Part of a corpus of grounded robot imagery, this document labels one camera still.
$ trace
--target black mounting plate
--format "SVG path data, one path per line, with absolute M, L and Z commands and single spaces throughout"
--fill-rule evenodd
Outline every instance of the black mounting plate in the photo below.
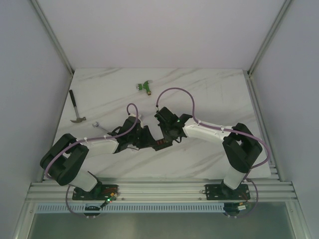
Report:
M 100 215 L 100 213 L 88 213 L 88 211 L 99 211 L 100 209 L 101 208 L 96 207 L 96 206 L 85 207 L 84 215 L 86 215 L 86 216 L 98 216 L 98 215 Z
M 220 201 L 220 200 L 249 200 L 250 193 L 247 184 L 240 184 L 236 190 L 231 190 L 231 194 L 225 195 L 222 192 L 221 184 L 206 184 L 205 195 L 207 200 Z
M 73 196 L 72 200 L 74 201 L 91 201 L 91 200 L 96 200 L 96 201 L 105 201 L 106 199 L 111 197 L 111 193 L 115 193 L 118 191 L 118 185 L 116 184 L 103 184 L 101 185 L 101 190 L 100 192 L 93 198 L 92 193 L 86 192 L 80 188 L 75 188 L 73 191 Z

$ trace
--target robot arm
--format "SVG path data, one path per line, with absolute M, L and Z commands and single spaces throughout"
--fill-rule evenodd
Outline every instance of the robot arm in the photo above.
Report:
M 101 186 L 101 182 L 93 174 L 80 170 L 85 158 L 105 153 L 118 153 L 125 150 L 129 145 L 138 149 L 151 147 L 158 151 L 172 146 L 173 141 L 181 142 L 183 137 L 195 137 L 213 143 L 222 142 L 231 165 L 222 185 L 226 188 L 226 191 L 231 191 L 237 189 L 262 151 L 261 145 L 254 139 L 201 126 L 191 115 L 182 114 L 177 117 L 166 107 L 158 111 L 155 117 L 159 121 L 158 126 L 162 130 L 163 139 L 154 140 L 148 126 L 143 126 L 142 122 L 138 120 L 136 126 L 129 133 L 114 140 L 96 141 L 91 146 L 90 151 L 83 144 L 72 147 L 66 151 L 69 157 L 66 157 L 66 155 L 60 156 L 49 168 L 49 174 L 61 186 L 71 184 L 94 194 Z M 129 115 L 123 126 L 117 127 L 109 135 L 115 136 L 126 132 L 132 127 L 135 120 L 135 115 Z M 211 123 L 205 124 L 220 127 Z M 238 123 L 235 127 L 224 126 L 224 128 L 251 134 L 249 129 L 241 123 Z M 70 134 L 63 135 L 42 158 L 41 167 L 45 169 L 59 152 L 76 140 Z

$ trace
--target hammer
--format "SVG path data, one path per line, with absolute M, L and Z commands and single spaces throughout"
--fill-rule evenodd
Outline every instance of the hammer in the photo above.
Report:
M 73 104 L 73 107 L 74 107 L 74 110 L 75 110 L 75 114 L 76 114 L 76 120 L 71 120 L 71 122 L 72 123 L 80 123 L 80 122 L 86 120 L 86 118 L 85 117 L 80 118 L 79 112 L 78 112 L 78 108 L 76 107 L 73 91 L 69 90 L 69 93 L 70 93 L 71 101 L 72 101 L 72 104 Z

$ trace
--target glass panel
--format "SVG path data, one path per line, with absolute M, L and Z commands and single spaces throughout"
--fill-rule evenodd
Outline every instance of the glass panel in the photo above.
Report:
M 285 203 L 259 203 L 242 219 L 221 213 L 112 213 L 95 220 L 36 214 L 29 239 L 294 239 Z

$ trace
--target wire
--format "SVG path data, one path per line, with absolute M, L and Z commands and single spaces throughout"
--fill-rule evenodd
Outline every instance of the wire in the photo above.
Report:
M 262 161 L 261 163 L 258 163 L 258 164 L 256 164 L 256 165 L 252 166 L 251 169 L 257 168 L 257 167 L 259 167 L 259 166 L 261 166 L 261 165 L 263 165 L 263 164 L 265 164 L 265 163 L 267 163 L 267 162 L 269 161 L 269 159 L 270 159 L 270 148 L 269 148 L 268 145 L 267 145 L 264 141 L 262 141 L 260 138 L 257 138 L 257 137 L 255 137 L 255 136 L 253 136 L 253 135 L 251 135 L 251 134 L 244 133 L 244 132 L 241 132 L 241 131 L 237 131 L 237 130 L 233 130 L 233 129 L 228 129 L 228 128 L 222 129 L 221 127 L 211 126 L 211 125 L 207 125 L 207 124 L 204 124 L 204 123 L 199 122 L 199 121 L 196 119 L 196 117 L 195 117 L 195 100 L 194 100 L 194 97 L 191 95 L 190 92 L 188 92 L 187 90 L 185 90 L 185 89 L 183 89 L 183 88 L 171 87 L 171 88 L 168 88 L 168 89 L 164 90 L 162 93 L 160 93 L 160 95 L 159 95 L 159 97 L 158 97 L 158 99 L 157 99 L 157 101 L 156 101 L 156 108 L 159 108 L 159 101 L 160 101 L 161 96 L 162 96 L 166 91 L 169 91 L 169 90 L 180 90 L 180 91 L 184 91 L 185 93 L 187 93 L 187 94 L 190 96 L 191 101 L 192 101 L 192 103 L 193 103 L 192 116 L 193 116 L 194 121 L 195 121 L 196 123 L 198 123 L 199 125 L 204 126 L 204 127 L 207 127 L 207 128 L 211 128 L 211 129 L 214 129 L 214 130 L 226 131 L 226 132 L 241 134 L 241 135 L 243 135 L 243 136 L 252 138 L 252 139 L 254 139 L 254 140 L 260 142 L 260 143 L 264 146 L 264 148 L 266 149 L 266 151 L 267 151 L 267 157 L 266 157 L 266 159 L 265 159 L 264 161 Z
M 102 194 L 107 194 L 107 193 L 116 193 L 117 188 L 107 188 L 102 191 Z
M 132 148 L 132 147 L 127 147 L 127 148 L 129 148 L 129 149 L 134 149 L 134 150 L 136 150 L 136 151 L 139 151 L 139 148 Z
M 256 190 L 256 202 L 255 202 L 255 205 L 254 205 L 254 207 L 253 207 L 248 213 L 246 213 L 245 215 L 231 216 L 231 215 L 227 214 L 227 212 L 225 212 L 225 215 L 228 216 L 229 218 L 245 218 L 245 217 L 249 216 L 250 214 L 252 214 L 252 212 L 253 212 L 253 211 L 256 209 L 256 207 L 257 207 L 257 204 L 258 204 L 258 202 L 259 202 L 259 193 L 258 193 L 257 186 L 256 186 L 256 184 L 253 182 L 253 180 L 251 180 L 250 178 L 247 178 L 246 180 L 247 180 L 247 182 L 251 182 L 251 183 L 254 185 L 254 187 L 255 187 L 255 190 Z
M 52 179 L 52 177 L 48 174 L 49 169 L 50 169 L 50 167 L 52 166 L 52 164 L 53 164 L 62 154 L 64 154 L 66 151 L 68 151 L 68 150 L 71 149 L 72 147 L 76 146 L 77 144 L 82 143 L 82 142 L 85 142 L 85 141 L 95 141 L 95 140 L 102 140 L 102 139 L 117 138 L 117 137 L 121 137 L 121 136 L 123 136 L 123 135 L 129 133 L 129 132 L 135 127 L 135 125 L 137 124 L 137 122 L 138 122 L 138 120 L 139 120 L 139 119 L 138 119 L 139 110 L 138 110 L 137 106 L 136 106 L 135 104 L 133 104 L 133 103 L 129 103 L 129 104 L 127 105 L 127 107 L 126 107 L 126 111 L 127 111 L 128 114 L 130 114 L 130 112 L 129 112 L 129 106 L 134 106 L 134 108 L 135 108 L 135 110 L 136 110 L 136 118 L 135 118 L 134 124 L 132 125 L 131 128 L 129 128 L 126 132 L 121 133 L 121 134 L 118 134 L 118 135 L 115 135 L 115 136 L 95 137 L 95 138 L 88 138 L 88 139 L 86 139 L 86 140 L 85 140 L 85 139 L 82 139 L 82 140 L 76 141 L 75 143 L 70 144 L 68 147 L 66 147 L 64 150 L 62 150 L 61 152 L 59 152 L 59 153 L 51 160 L 51 162 L 48 164 L 48 166 L 47 166 L 46 169 L 45 169 L 45 173 L 44 173 L 45 176 L 46 176 L 47 178 L 49 178 L 49 179 Z M 68 203 L 68 194 L 69 194 L 69 191 L 70 191 L 70 187 L 71 187 L 71 185 L 68 185 L 68 188 L 67 188 L 66 194 L 65 194 L 65 205 L 66 205 L 68 211 L 69 211 L 70 213 L 72 213 L 72 214 L 78 216 L 78 217 L 81 217 L 81 218 L 91 218 L 91 217 L 86 216 L 86 215 L 78 214 L 78 213 L 74 212 L 74 211 L 71 209 L 71 207 L 69 206 L 69 203 Z
M 69 149 L 71 149 L 72 147 L 76 146 L 77 144 L 79 143 L 83 143 L 83 142 L 86 142 L 86 141 L 96 141 L 96 140 L 103 140 L 103 139 L 111 139 L 111 138 L 118 138 L 118 137 L 121 137 L 127 133 L 129 133 L 132 129 L 134 129 L 135 125 L 137 124 L 137 122 L 139 121 L 138 119 L 138 115 L 139 115 L 139 111 L 138 111 L 138 108 L 135 104 L 133 103 L 129 103 L 128 106 L 126 107 L 126 111 L 129 113 L 129 106 L 134 106 L 135 107 L 135 110 L 136 110 L 136 118 L 135 118 L 135 121 L 134 121 L 134 124 L 132 125 L 131 128 L 129 128 L 127 131 L 125 131 L 124 133 L 121 133 L 121 134 L 118 134 L 118 135 L 115 135 L 115 136 L 107 136 L 107 137 L 95 137 L 95 138 L 88 138 L 88 139 L 81 139 L 79 141 L 76 141 L 75 143 L 72 143 L 70 144 L 69 146 L 67 146 L 64 150 L 62 150 L 61 152 L 59 152 L 52 160 L 51 162 L 48 164 L 48 166 L 46 167 L 45 169 L 45 176 L 49 179 L 53 179 L 50 175 L 49 175 L 49 169 L 51 168 L 52 164 L 62 155 L 64 154 L 66 151 L 68 151 Z

